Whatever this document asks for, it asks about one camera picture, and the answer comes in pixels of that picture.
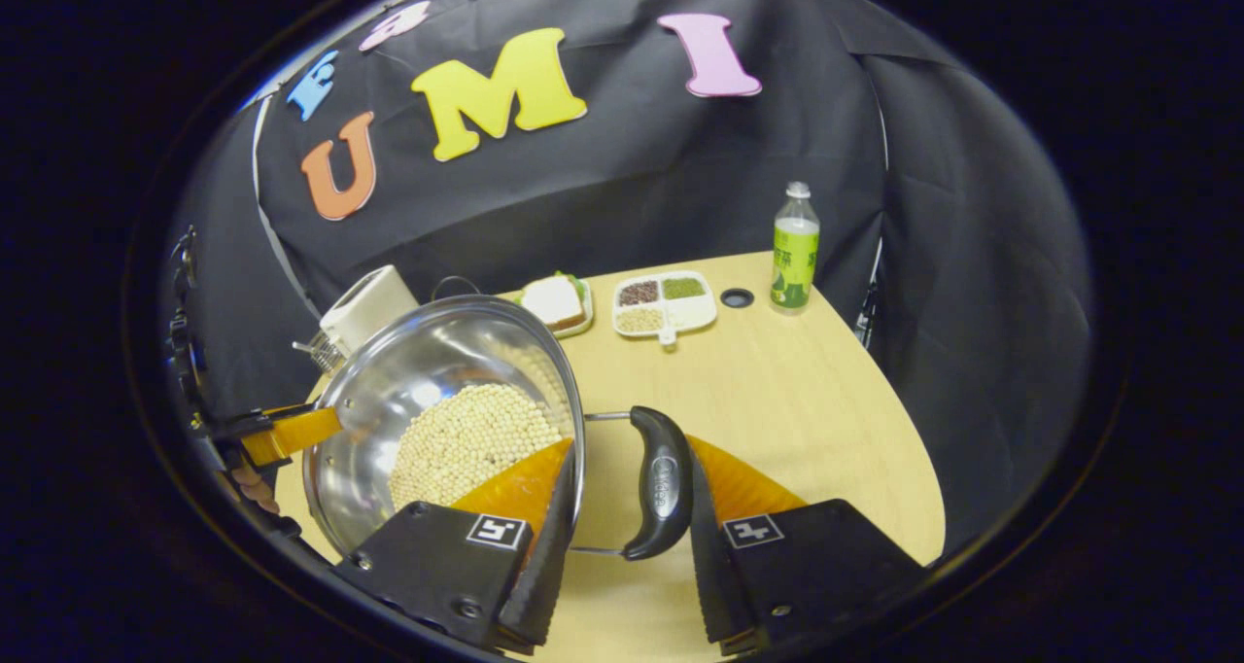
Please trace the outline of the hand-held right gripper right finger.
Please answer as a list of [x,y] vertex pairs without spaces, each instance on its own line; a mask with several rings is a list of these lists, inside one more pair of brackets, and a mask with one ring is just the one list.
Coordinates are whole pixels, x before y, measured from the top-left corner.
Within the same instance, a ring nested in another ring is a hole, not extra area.
[[688,444],[695,586],[707,641],[724,656],[841,633],[923,578],[853,504],[804,501],[710,442]]

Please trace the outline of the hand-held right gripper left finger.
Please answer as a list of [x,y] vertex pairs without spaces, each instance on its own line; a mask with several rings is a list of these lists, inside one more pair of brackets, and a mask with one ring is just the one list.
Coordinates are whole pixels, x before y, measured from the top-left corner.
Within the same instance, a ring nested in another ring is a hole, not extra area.
[[545,646],[571,540],[569,438],[489,478],[453,506],[401,508],[337,577],[407,619],[481,651]]

